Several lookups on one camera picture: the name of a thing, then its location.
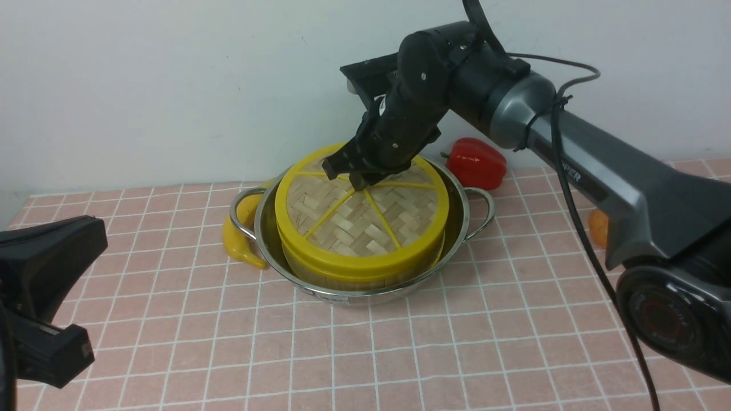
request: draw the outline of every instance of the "red bell pepper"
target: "red bell pepper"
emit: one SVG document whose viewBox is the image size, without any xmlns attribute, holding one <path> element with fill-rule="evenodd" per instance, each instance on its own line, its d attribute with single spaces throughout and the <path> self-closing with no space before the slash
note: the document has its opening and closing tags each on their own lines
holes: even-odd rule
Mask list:
<svg viewBox="0 0 731 411">
<path fill-rule="evenodd" d="M 496 149 L 476 138 L 457 140 L 447 155 L 447 169 L 464 187 L 494 190 L 507 173 L 507 161 Z"/>
</svg>

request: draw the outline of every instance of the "black cable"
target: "black cable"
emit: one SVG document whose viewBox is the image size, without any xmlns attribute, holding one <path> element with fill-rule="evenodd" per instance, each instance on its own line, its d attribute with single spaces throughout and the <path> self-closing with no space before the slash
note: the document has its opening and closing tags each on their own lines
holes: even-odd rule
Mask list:
<svg viewBox="0 0 731 411">
<path fill-rule="evenodd" d="M 566 175 L 566 170 L 564 169 L 564 162 L 562 159 L 562 154 L 564 153 L 564 144 L 561 136 L 561 129 L 559 127 L 559 120 L 560 120 L 560 113 L 564 109 L 565 104 L 568 102 L 568 100 L 571 97 L 565 97 L 566 90 L 571 87 L 575 86 L 577 84 L 581 83 L 587 83 L 592 80 L 596 80 L 601 75 L 601 72 L 592 67 L 588 64 L 583 63 L 577 63 L 574 61 L 568 61 L 563 59 L 556 59 L 553 57 L 546 57 L 546 56 L 537 56 L 534 54 L 522 54 L 522 53 L 506 53 L 503 46 L 500 44 L 500 41 L 497 39 L 495 34 L 493 33 L 492 28 L 490 27 L 490 24 L 488 22 L 488 19 L 485 17 L 485 12 L 482 10 L 482 6 L 480 6 L 480 0 L 462 0 L 462 4 L 464 6 L 465 13 L 467 14 L 467 17 L 473 25 L 477 28 L 478 31 L 478 38 L 482 37 L 483 40 L 493 49 L 493 52 L 502 56 L 510 56 L 510 57 L 517 57 L 522 59 L 537 59 L 537 60 L 544 60 L 544 61 L 550 61 L 553 63 L 563 64 L 567 66 L 572 67 L 579 67 L 581 69 L 586 69 L 590 72 L 592 72 L 591 75 L 581 77 L 581 78 L 575 78 L 573 80 L 570 80 L 566 82 L 564 85 L 562 85 L 558 91 L 556 92 L 556 98 L 554 99 L 553 103 L 550 107 L 547 108 L 547 110 L 550 110 L 550 124 L 551 124 L 551 144 L 553 146 L 553 161 L 555 163 L 556 167 L 556 174 L 558 175 L 558 181 L 561 184 L 561 191 L 564 192 L 564 198 L 566 199 L 567 208 L 569 209 L 569 214 L 571 215 L 571 220 L 574 223 L 574 228 L 576 229 L 577 234 L 579 235 L 579 239 L 581 240 L 581 244 L 583 245 L 586 254 L 589 258 L 589 261 L 591 261 L 591 265 L 594 267 L 594 270 L 596 271 L 597 276 L 599 277 L 599 280 L 602 282 L 602 285 L 604 286 L 604 289 L 606 290 L 607 294 L 609 295 L 610 300 L 612 301 L 612 304 L 614 305 L 615 309 L 618 310 L 617 306 L 617 297 L 616 293 L 614 291 L 614 288 L 612 287 L 612 284 L 610 283 L 609 279 L 607 278 L 607 274 L 604 272 L 604 269 L 602 268 L 602 264 L 599 262 L 599 258 L 596 257 L 596 254 L 594 253 L 594 248 L 591 246 L 591 242 L 588 239 L 588 236 L 586 235 L 586 231 L 584 229 L 583 223 L 581 222 L 581 218 L 579 217 L 579 213 L 576 209 L 576 204 L 574 203 L 574 197 L 571 194 L 571 188 L 569 187 L 569 181 Z M 529 132 L 532 122 L 535 121 L 537 117 L 534 117 L 534 119 L 531 121 L 531 124 L 528 125 L 526 130 L 526 137 L 527 133 Z M 525 139 L 521 145 L 525 146 L 527 145 L 527 139 Z M 660 403 L 657 397 L 657 390 L 655 389 L 655 385 L 652 381 L 652 376 L 650 374 L 650 369 L 647 366 L 647 361 L 645 360 L 645 356 L 642 352 L 642 348 L 640 347 L 640 343 L 637 340 L 637 336 L 635 336 L 634 333 L 630 331 L 630 329 L 624 324 L 625 329 L 627 330 L 627 335 L 629 337 L 629 341 L 632 344 L 632 349 L 635 351 L 635 355 L 637 356 L 637 362 L 640 364 L 640 370 L 642 371 L 643 377 L 645 378 L 645 384 L 647 385 L 648 392 L 650 393 L 650 400 L 652 402 L 652 409 L 654 411 L 660 411 Z"/>
<path fill-rule="evenodd" d="M 571 220 L 574 223 L 574 228 L 576 229 L 576 232 L 579 235 L 579 239 L 581 240 L 581 244 L 583 245 L 583 247 L 586 251 L 589 261 L 591 262 L 591 265 L 594 267 L 594 270 L 596 271 L 596 274 L 599 277 L 599 280 L 602 282 L 604 289 L 606 290 L 607 294 L 609 295 L 609 298 L 612 301 L 612 304 L 614 305 L 615 309 L 618 309 L 617 298 L 616 298 L 616 293 L 614 291 L 614 288 L 612 287 L 611 282 L 607 278 L 607 274 L 604 272 L 604 269 L 602 268 L 602 264 L 599 262 L 599 258 L 597 258 L 596 254 L 594 253 L 594 248 L 591 246 L 591 242 L 589 241 L 588 236 L 586 235 L 586 230 L 584 229 L 583 223 L 581 222 L 581 217 L 579 217 L 579 213 L 576 209 L 576 204 L 574 203 L 574 197 L 571 194 L 571 189 L 569 187 L 569 181 L 568 181 L 568 178 L 566 175 L 566 170 L 564 169 L 564 163 L 563 163 L 563 159 L 562 159 L 562 154 L 564 153 L 564 144 L 563 144 L 563 139 L 561 136 L 561 129 L 559 126 L 560 113 L 564 109 L 564 105 L 568 101 L 567 98 L 564 97 L 564 95 L 566 94 L 566 90 L 571 86 L 575 86 L 580 83 L 586 83 L 586 82 L 589 82 L 592 80 L 596 80 L 597 78 L 599 78 L 601 73 L 599 72 L 598 69 L 596 69 L 592 66 L 589 66 L 587 64 L 577 63 L 577 62 L 568 61 L 568 60 L 555 59 L 553 57 L 535 56 L 532 54 L 520 54 L 520 53 L 510 53 L 509 56 L 523 58 L 523 59 L 538 59 L 538 60 L 551 61 L 553 63 L 559 63 L 559 64 L 564 64 L 567 66 L 587 69 L 593 73 L 592 75 L 581 77 L 581 78 L 575 78 L 574 80 L 566 82 L 556 92 L 556 98 L 553 101 L 553 104 L 551 105 L 552 109 L 550 112 L 551 113 L 551 117 L 550 117 L 551 143 L 553 146 L 553 161 L 556 164 L 556 174 L 558 175 L 558 181 L 561 184 L 561 191 L 564 192 L 564 198 L 566 199 L 567 208 L 569 209 L 569 214 L 571 215 Z M 657 397 L 657 390 L 652 381 L 652 375 L 650 374 L 650 369 L 647 365 L 645 355 L 642 352 L 642 348 L 640 347 L 640 343 L 637 340 L 637 336 L 635 336 L 635 334 L 632 333 L 629 330 L 629 328 L 627 328 L 626 324 L 624 324 L 624 327 L 627 330 L 627 336 L 629 337 L 630 344 L 632 345 L 632 349 L 635 352 L 635 356 L 637 357 L 637 362 L 640 365 L 640 370 L 642 371 L 643 377 L 645 379 L 645 384 L 647 385 L 648 392 L 650 393 L 650 401 L 652 403 L 652 409 L 654 411 L 660 411 L 660 403 L 659 403 L 659 400 Z"/>
<path fill-rule="evenodd" d="M 485 12 L 482 11 L 480 0 L 462 0 L 462 5 L 469 22 L 477 27 L 479 36 L 475 37 L 475 40 L 484 40 L 495 54 L 506 56 L 505 48 L 500 44 L 500 40 L 498 40 L 492 27 L 490 27 L 488 19 L 485 17 Z"/>
</svg>

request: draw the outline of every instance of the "woven bamboo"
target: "woven bamboo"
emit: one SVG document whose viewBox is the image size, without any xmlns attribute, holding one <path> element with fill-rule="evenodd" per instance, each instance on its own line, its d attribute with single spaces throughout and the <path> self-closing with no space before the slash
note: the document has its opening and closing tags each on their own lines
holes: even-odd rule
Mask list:
<svg viewBox="0 0 731 411">
<path fill-rule="evenodd" d="M 419 165 L 355 192 L 345 178 L 328 180 L 322 159 L 301 169 L 287 193 L 300 235 L 328 252 L 367 257 L 394 252 L 422 236 L 434 220 L 437 193 Z"/>
</svg>

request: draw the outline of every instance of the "stainless steel pot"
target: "stainless steel pot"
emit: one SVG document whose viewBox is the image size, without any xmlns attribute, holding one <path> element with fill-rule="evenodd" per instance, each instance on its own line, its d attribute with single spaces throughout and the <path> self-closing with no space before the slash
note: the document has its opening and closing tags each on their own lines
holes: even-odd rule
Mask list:
<svg viewBox="0 0 731 411">
<path fill-rule="evenodd" d="M 447 217 L 444 233 L 442 256 L 434 266 L 424 273 L 396 286 L 369 291 L 330 290 L 304 282 L 291 272 L 289 264 L 282 252 L 281 239 L 279 238 L 279 230 L 277 230 L 276 215 L 274 212 L 274 199 L 277 188 L 282 177 L 287 172 L 286 170 L 266 189 L 253 188 L 239 193 L 231 204 L 229 217 L 235 227 L 251 240 L 257 242 L 264 260 L 303 292 L 330 303 L 347 305 L 376 305 L 384 303 L 394 298 L 404 297 L 423 286 L 427 280 L 439 272 L 462 245 L 482 232 L 495 217 L 495 201 L 488 192 L 472 187 L 463 188 L 457 178 L 444 165 L 432 161 L 429 161 L 429 163 L 434 166 L 442 177 L 442 180 L 444 180 L 444 185 L 447 186 L 447 191 L 450 195 L 450 212 Z M 470 217 L 467 193 L 478 195 L 488 203 L 487 218 L 485 218 L 485 221 L 478 228 L 470 233 L 468 233 Z M 254 229 L 250 230 L 238 220 L 236 209 L 244 198 L 258 194 L 262 195 L 262 199 L 259 202 L 254 218 Z"/>
</svg>

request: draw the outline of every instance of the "white wall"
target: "white wall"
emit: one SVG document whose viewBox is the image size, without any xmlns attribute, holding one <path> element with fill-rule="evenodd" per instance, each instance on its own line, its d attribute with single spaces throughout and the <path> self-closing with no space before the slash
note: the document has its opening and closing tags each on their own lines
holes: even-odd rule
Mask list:
<svg viewBox="0 0 731 411">
<path fill-rule="evenodd" d="M 602 70 L 570 110 L 658 157 L 731 155 L 727 0 L 483 7 L 511 51 Z M 274 176 L 355 132 L 341 65 L 463 19 L 459 0 L 2 1 L 0 190 Z M 442 129 L 427 154 L 475 135 L 451 115 Z"/>
</svg>

